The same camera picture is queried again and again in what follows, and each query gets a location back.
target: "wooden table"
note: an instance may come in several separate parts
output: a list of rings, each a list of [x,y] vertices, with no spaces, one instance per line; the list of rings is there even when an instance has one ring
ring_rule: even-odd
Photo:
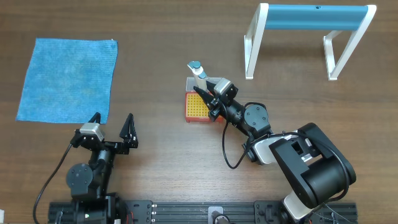
[[[109,191],[128,199],[171,202],[280,200],[290,185],[277,165],[247,159],[229,169],[221,152],[223,124],[186,123],[186,64],[200,60],[212,77],[230,79],[241,103],[266,104],[274,132],[314,122],[354,166],[360,223],[395,223],[398,215],[398,2],[377,13],[338,80],[326,75],[322,31],[267,31],[254,80],[244,79],[243,35],[259,1],[0,1],[0,209],[5,221],[32,223],[39,190],[80,124],[17,122],[35,38],[114,39],[114,71],[106,139],[118,141],[133,113],[139,148],[118,156]],[[305,4],[331,4],[309,0]],[[333,4],[363,5],[364,1]],[[348,34],[334,40],[339,55]],[[230,128],[232,163],[245,137]],[[72,149],[39,203],[70,199],[67,170],[90,151]]]

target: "blue and white rack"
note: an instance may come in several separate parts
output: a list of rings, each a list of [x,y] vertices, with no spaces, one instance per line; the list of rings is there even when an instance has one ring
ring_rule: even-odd
[[[246,79],[253,79],[264,29],[270,30],[332,30],[323,37],[326,68],[329,80],[338,75],[371,23],[375,5],[368,6],[311,6],[261,3],[244,36]],[[351,37],[340,59],[335,64],[331,41],[342,31]]]

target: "white frame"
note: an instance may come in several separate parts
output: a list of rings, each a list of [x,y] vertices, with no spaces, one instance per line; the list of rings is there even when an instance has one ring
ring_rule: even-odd
[[[374,14],[376,13],[377,7],[375,5],[367,5],[367,7],[368,12],[359,25],[358,30],[352,32],[340,59],[337,61],[337,64],[335,64],[335,56],[333,54],[333,46],[331,41],[334,37],[341,33],[341,30],[333,30],[328,35],[323,37],[326,69],[329,80],[337,80],[338,75],[348,61],[349,56],[351,56],[355,47],[358,45],[358,42],[361,40],[363,34],[370,25]],[[247,80],[253,79],[254,68],[256,67],[262,36],[266,28],[268,8],[268,3],[259,4],[250,23],[248,32],[244,36],[244,66]]]

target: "cloth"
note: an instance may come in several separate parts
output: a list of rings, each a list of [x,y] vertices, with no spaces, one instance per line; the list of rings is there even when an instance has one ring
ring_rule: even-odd
[[[106,123],[117,56],[115,40],[36,39],[16,120]]]

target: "blue bar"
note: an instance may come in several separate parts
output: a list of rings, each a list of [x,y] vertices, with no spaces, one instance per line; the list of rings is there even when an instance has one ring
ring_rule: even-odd
[[[266,29],[357,30],[367,12],[367,6],[270,4]]]

